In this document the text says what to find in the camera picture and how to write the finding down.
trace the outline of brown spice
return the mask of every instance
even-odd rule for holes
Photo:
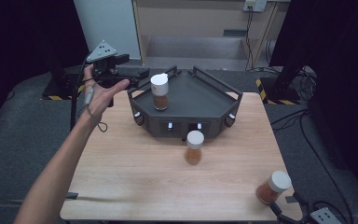
[[[196,165],[201,160],[202,152],[200,149],[192,149],[190,147],[187,148],[187,151],[185,153],[185,159],[188,163],[192,165]]]
[[[154,103],[154,107],[157,110],[166,109],[168,107],[168,97],[167,95],[163,95],[163,96],[153,95],[153,103]]]
[[[268,181],[266,181],[265,183],[263,183],[257,188],[256,194],[258,199],[260,199],[261,202],[266,204],[275,202],[280,196],[279,193],[272,190],[272,188],[269,186]]]

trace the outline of spice bottle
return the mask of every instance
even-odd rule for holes
[[[153,104],[157,110],[168,107],[168,75],[165,73],[154,75],[150,79],[153,93]]]
[[[203,141],[204,135],[200,131],[191,131],[187,134],[185,159],[189,164],[196,165],[201,161]]]
[[[287,173],[275,171],[266,182],[257,188],[256,194],[261,202],[270,204],[275,202],[291,186],[292,181]]]

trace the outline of light wood tabletop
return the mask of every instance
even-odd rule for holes
[[[126,92],[103,114],[109,128],[95,129],[76,168],[61,211],[66,220],[276,220],[255,190],[273,171],[286,171],[257,93],[244,93],[236,122],[206,139],[197,165],[186,162],[186,142],[155,138],[132,118]],[[298,203],[277,204],[295,220]]]

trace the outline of yellow and black hazard tape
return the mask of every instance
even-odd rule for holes
[[[84,90],[84,85],[81,85],[79,89],[77,89],[77,97],[80,95],[80,93]],[[54,100],[54,101],[60,101],[60,100],[71,100],[71,95],[50,95],[50,96],[42,96],[40,98],[41,100]]]
[[[270,100],[264,91],[263,84],[261,83],[260,79],[257,79],[255,81],[255,84],[257,85],[257,88],[260,92],[261,100],[264,104],[269,105],[299,105],[299,101],[293,101],[293,100]]]

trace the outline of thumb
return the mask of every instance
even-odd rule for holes
[[[116,93],[118,93],[120,91],[124,91],[128,85],[130,85],[130,81],[128,79],[123,79],[123,80],[119,81],[118,83],[116,83],[116,85],[111,87],[109,89],[109,92],[112,95],[115,95]]]

